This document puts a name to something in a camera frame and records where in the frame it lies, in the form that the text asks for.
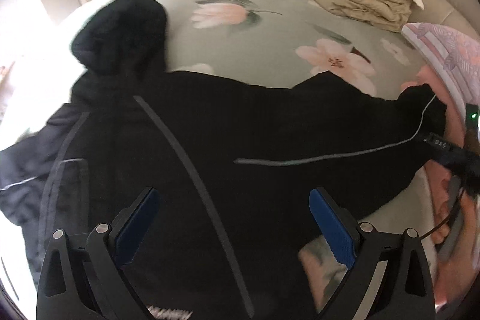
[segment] bed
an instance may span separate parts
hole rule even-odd
[[[54,55],[46,56],[48,63],[38,70],[34,87],[25,85],[15,92],[0,126],[1,149],[26,131],[40,129],[54,110],[68,100],[71,85],[83,72],[70,54],[70,40],[88,17],[109,1],[94,0],[84,5],[59,27]],[[314,0],[157,1],[169,15],[169,71],[190,70],[253,85],[290,88],[329,70],[366,94],[393,100],[402,85],[415,80],[425,65],[422,55],[400,33],[333,15]],[[478,20],[467,20],[448,0],[424,2],[426,11],[414,10],[411,21],[444,23],[472,36],[477,34],[472,24]],[[443,5],[447,16],[439,12],[435,6],[438,4]],[[33,110],[34,121],[32,116],[21,116]],[[356,126],[354,118],[351,126]],[[407,227],[426,232],[434,224],[430,192],[428,178],[421,169],[404,192],[367,221],[388,232],[401,233]],[[415,207],[405,214],[405,205]],[[8,224],[3,225],[12,230]],[[429,238],[423,244],[434,275],[434,245]],[[335,262],[323,238],[310,243],[307,249],[330,270],[327,300],[345,269]],[[362,318],[369,300],[374,298],[381,268],[377,269],[376,282],[370,286],[358,318]]]

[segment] device with green light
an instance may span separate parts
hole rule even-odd
[[[465,116],[465,127],[467,129],[476,131],[478,133],[479,129],[479,107],[477,105],[467,104],[466,108],[466,116]]]

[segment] black hoodie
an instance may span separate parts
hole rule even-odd
[[[297,258],[320,233],[310,190],[359,219],[429,153],[411,140],[315,157],[408,140],[421,119],[443,134],[445,106],[427,85],[387,101],[330,72],[291,89],[165,73],[166,18],[154,0],[100,10],[71,46],[87,67],[71,103],[0,152],[0,209],[22,227],[34,282],[55,229],[88,232],[155,187],[159,214],[124,270],[145,305],[193,320],[312,318]]]

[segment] cable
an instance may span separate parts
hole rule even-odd
[[[0,191],[8,190],[9,188],[11,188],[11,187],[13,187],[13,186],[23,185],[24,183],[33,181],[34,179],[37,179],[37,178],[38,178],[38,176],[31,176],[30,178],[24,179],[23,181],[11,183],[10,185],[6,185],[5,187],[2,187],[2,188],[0,189]]]
[[[385,150],[387,148],[396,147],[398,145],[408,143],[409,141],[412,141],[415,138],[415,136],[418,134],[418,132],[420,131],[420,128],[423,124],[423,116],[424,116],[427,108],[434,101],[436,96],[437,95],[434,94],[434,96],[431,98],[431,100],[423,108],[423,111],[421,113],[420,123],[418,125],[418,128],[417,128],[416,132],[413,134],[413,136],[411,136],[410,138],[408,138],[406,140],[398,141],[397,143],[386,144],[386,145],[383,145],[381,147],[371,148],[369,150],[364,150],[364,151],[346,152],[346,153],[333,153],[331,155],[315,156],[313,158],[294,159],[294,160],[285,160],[285,161],[267,160],[267,159],[242,159],[242,158],[239,158],[239,159],[235,159],[233,162],[236,163],[236,164],[257,164],[257,165],[273,166],[273,167],[294,166],[294,165],[298,165],[298,164],[318,162],[320,160],[348,158],[348,157],[352,157],[352,156],[365,155],[367,153],[372,153],[372,152],[376,152],[376,151]]]
[[[465,189],[462,188],[462,191],[460,191],[459,195],[457,196],[457,199],[455,200],[455,203],[453,204],[452,206],[452,210],[450,210],[450,213],[448,214],[448,216],[446,216],[439,224],[437,224],[435,227],[433,227],[432,229],[430,229],[430,231],[428,231],[427,233],[425,233],[424,235],[420,236],[420,240],[423,240],[424,238],[427,238],[428,236],[430,236],[432,233],[434,233],[435,231],[437,231],[442,225],[446,224],[447,222],[450,221],[450,219],[452,218],[452,216],[454,214],[456,214],[458,212],[458,210],[460,209],[460,199],[462,198],[462,195],[464,193]]]

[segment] blue gripper pad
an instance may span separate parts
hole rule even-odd
[[[340,217],[317,189],[310,192],[309,206],[313,218],[327,240],[335,259],[350,270],[355,263],[355,242]]]
[[[135,253],[155,218],[159,206],[160,194],[156,189],[151,188],[142,202],[132,211],[116,238],[113,260],[117,268],[134,260]]]

